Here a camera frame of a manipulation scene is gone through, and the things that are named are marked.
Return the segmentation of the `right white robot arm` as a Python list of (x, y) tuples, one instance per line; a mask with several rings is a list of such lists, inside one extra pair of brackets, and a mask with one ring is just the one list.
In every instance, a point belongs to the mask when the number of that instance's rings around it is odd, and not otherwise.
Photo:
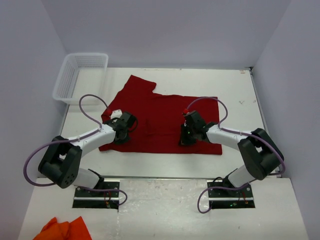
[(235, 196), (253, 181), (264, 180), (279, 166), (285, 169), (283, 154), (264, 129), (240, 132), (221, 128), (217, 123), (205, 122), (195, 110), (185, 110), (183, 117), (180, 145), (190, 146), (201, 141), (239, 151), (243, 165), (224, 177), (222, 183), (215, 185), (227, 196)]

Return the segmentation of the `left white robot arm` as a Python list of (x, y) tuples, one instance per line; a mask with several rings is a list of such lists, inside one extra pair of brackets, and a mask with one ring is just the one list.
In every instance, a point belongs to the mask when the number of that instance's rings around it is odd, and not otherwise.
[(85, 188), (92, 196), (103, 193), (102, 176), (90, 169), (80, 168), (82, 157), (107, 144), (124, 144), (130, 140), (131, 128), (138, 125), (137, 118), (125, 111), (115, 110), (111, 119), (99, 127), (79, 136), (55, 137), (48, 146), (38, 171), (55, 185), (65, 189), (71, 185)]

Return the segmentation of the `red t shirt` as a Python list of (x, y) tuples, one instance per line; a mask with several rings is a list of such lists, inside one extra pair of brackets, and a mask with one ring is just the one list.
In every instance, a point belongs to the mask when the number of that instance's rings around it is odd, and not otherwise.
[(124, 153), (152, 154), (205, 154), (221, 155), (220, 144), (197, 141), (181, 146), (181, 125), (185, 122), (186, 107), (196, 110), (206, 122), (219, 122), (218, 103), (212, 99), (197, 100), (195, 96), (162, 95), (154, 93), (157, 84), (131, 75), (102, 115), (103, 122), (110, 120), (112, 111), (133, 114), (138, 120), (137, 129), (124, 144), (110, 143), (99, 147), (101, 152), (114, 150)]

